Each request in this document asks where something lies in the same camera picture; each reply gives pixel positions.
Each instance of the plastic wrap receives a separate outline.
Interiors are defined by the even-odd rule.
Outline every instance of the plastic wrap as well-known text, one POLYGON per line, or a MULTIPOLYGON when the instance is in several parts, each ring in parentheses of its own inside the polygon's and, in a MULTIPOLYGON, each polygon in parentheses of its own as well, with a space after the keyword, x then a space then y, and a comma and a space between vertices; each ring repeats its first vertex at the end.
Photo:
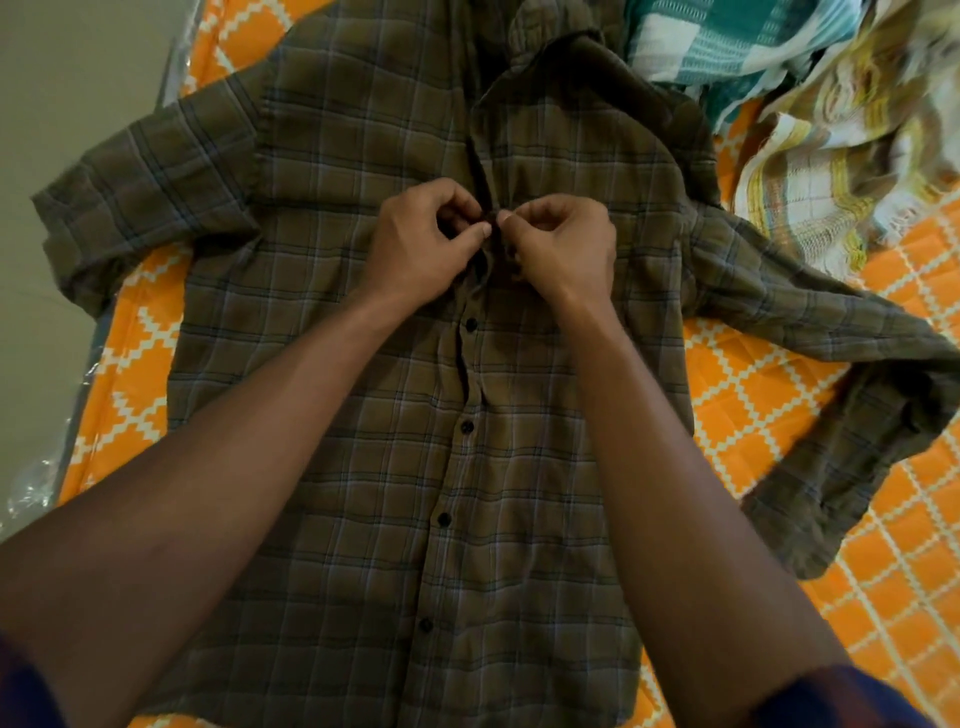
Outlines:
MULTIPOLYGON (((158 108, 167 106, 180 96, 180 90, 190 72, 190 56, 204 17, 204 7, 204 0, 190 0, 182 27, 171 42, 170 51, 167 54, 163 80, 157 95, 158 108)), ((0 504, 0 539, 8 538, 57 505, 60 485, 70 465, 77 430, 84 414, 90 387, 97 376, 97 365, 104 351, 104 342, 107 340, 111 322, 112 311, 108 311, 97 322, 73 413, 64 422, 59 436, 52 440, 50 454, 27 466, 15 476, 6 501, 0 504)))

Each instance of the towel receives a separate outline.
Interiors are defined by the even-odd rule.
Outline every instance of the towel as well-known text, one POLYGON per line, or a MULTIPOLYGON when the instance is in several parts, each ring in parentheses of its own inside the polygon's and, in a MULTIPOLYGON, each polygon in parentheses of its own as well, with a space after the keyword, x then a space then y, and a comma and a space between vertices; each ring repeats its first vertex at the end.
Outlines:
POLYGON ((895 245, 956 185, 960 6, 877 2, 854 42, 751 130, 733 211, 838 279, 895 245))

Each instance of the floor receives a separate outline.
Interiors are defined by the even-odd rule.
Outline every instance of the floor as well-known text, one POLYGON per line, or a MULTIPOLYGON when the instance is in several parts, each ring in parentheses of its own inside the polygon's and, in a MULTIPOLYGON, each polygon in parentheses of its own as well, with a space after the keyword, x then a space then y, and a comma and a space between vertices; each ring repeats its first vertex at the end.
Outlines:
POLYGON ((30 195, 152 110, 188 5, 0 2, 0 537, 60 457, 94 325, 53 284, 30 195))

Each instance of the person's left hand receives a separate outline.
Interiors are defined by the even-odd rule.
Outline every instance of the person's left hand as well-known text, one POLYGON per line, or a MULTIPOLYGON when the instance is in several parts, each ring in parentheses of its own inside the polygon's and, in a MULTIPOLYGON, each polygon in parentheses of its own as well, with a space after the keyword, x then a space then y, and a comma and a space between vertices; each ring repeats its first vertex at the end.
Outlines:
POLYGON ((389 300, 404 318, 440 296, 490 236, 473 222, 480 204, 449 179, 434 180, 391 197, 380 207, 359 291, 389 300), (450 240, 438 218, 457 231, 450 240))

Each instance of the hand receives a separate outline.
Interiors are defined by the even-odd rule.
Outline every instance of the hand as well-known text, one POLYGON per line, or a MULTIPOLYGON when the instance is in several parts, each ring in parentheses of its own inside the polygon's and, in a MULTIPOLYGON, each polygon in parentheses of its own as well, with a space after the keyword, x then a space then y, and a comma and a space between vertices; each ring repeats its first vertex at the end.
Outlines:
POLYGON ((358 292, 384 299, 407 318, 440 296, 490 236, 490 223, 474 222, 480 204, 453 180, 410 187, 382 206, 358 292), (448 239, 437 219, 457 237, 448 239))
POLYGON ((571 306, 610 303, 616 228, 605 206, 588 197, 547 195, 514 212, 500 210, 496 224, 558 319, 571 306))

